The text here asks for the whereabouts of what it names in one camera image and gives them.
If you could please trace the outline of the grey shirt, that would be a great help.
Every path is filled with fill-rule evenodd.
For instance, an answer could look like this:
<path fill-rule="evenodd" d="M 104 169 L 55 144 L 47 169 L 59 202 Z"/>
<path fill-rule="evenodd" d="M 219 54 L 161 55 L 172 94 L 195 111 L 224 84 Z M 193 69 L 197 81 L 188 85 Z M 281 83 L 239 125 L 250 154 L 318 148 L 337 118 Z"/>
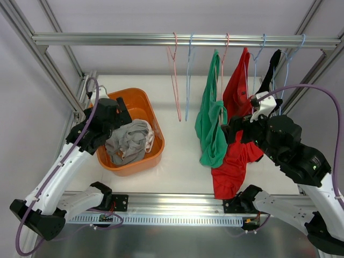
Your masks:
<path fill-rule="evenodd" d="M 114 130 L 105 143 L 111 162 L 121 167 L 142 160 L 146 153 L 148 133 L 147 123 L 140 119 Z"/>

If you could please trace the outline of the white tank top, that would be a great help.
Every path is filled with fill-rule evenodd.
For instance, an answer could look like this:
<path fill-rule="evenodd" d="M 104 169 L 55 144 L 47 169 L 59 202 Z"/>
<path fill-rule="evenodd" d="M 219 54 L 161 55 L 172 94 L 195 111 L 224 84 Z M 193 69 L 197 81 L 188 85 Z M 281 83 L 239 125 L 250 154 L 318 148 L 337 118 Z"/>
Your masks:
<path fill-rule="evenodd" d="M 148 121 L 134 119 L 130 124 L 121 126 L 118 132 L 123 163 L 140 161 L 146 153 L 151 152 L 155 133 Z"/>

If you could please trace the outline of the pink wire hanger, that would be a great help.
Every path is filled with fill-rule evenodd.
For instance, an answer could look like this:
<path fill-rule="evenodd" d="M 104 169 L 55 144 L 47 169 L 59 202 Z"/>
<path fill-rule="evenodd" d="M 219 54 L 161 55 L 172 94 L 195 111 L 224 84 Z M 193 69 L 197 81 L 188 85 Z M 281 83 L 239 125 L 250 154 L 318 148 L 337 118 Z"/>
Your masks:
<path fill-rule="evenodd" d="M 177 54 L 178 40 L 177 40 L 177 35 L 175 32 L 173 32 L 173 36 L 175 40 L 174 51 L 171 50 L 170 46 L 167 46 L 166 51 L 167 51 L 168 64 L 169 64 L 169 68 L 171 72 L 170 78 L 171 78 L 171 84 L 173 88 L 177 117 L 178 117 L 178 121 L 181 122 L 182 116 L 181 116 L 181 107 L 180 107 L 179 92 L 178 92 L 177 69 L 176 69 L 176 54 Z"/>

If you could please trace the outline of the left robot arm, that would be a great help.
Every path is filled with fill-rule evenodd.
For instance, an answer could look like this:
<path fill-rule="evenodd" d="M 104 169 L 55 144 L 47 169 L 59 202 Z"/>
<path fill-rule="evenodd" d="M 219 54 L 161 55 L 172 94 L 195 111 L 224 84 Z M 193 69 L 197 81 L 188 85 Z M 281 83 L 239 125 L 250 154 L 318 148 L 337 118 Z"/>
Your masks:
<path fill-rule="evenodd" d="M 44 240 L 56 238 L 66 222 L 87 211 L 110 211 L 112 189 L 100 182 L 63 200 L 61 197 L 82 164 L 104 146 L 112 132 L 132 119 L 123 98 L 101 98 L 84 110 L 86 118 L 74 126 L 55 163 L 39 185 L 23 200 L 15 199 L 10 210 Z"/>

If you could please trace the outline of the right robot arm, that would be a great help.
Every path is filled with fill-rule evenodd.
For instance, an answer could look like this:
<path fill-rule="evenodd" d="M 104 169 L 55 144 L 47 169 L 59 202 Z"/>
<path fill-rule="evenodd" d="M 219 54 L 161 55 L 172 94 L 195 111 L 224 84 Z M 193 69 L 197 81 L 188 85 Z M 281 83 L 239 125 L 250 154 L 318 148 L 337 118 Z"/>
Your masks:
<path fill-rule="evenodd" d="M 343 208 L 331 185 L 334 170 L 319 150 L 302 144 L 302 128 L 286 115 L 234 116 L 221 126 L 228 144 L 253 143 L 313 201 L 308 211 L 249 185 L 236 197 L 245 213 L 268 213 L 304 233 L 318 250 L 343 255 Z"/>

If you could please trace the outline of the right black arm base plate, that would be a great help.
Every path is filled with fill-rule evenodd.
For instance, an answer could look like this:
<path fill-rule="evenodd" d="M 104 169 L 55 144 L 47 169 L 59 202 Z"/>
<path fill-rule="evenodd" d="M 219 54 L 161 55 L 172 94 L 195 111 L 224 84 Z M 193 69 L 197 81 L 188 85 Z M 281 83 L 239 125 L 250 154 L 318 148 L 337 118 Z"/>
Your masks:
<path fill-rule="evenodd" d="M 238 192 L 233 198 L 231 199 L 224 199 L 223 202 L 223 210 L 225 214 L 258 214 L 259 210 L 257 210 L 252 204 L 244 205 L 241 202 L 241 195 L 242 191 Z"/>

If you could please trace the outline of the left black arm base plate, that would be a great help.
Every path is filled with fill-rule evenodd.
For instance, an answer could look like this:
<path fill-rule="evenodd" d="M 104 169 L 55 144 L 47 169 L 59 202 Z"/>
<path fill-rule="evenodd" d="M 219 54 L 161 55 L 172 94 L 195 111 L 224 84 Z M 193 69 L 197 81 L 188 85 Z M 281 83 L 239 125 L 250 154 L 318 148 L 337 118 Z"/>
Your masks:
<path fill-rule="evenodd" d="M 112 194 L 110 211 L 127 212 L 129 196 L 125 194 Z"/>

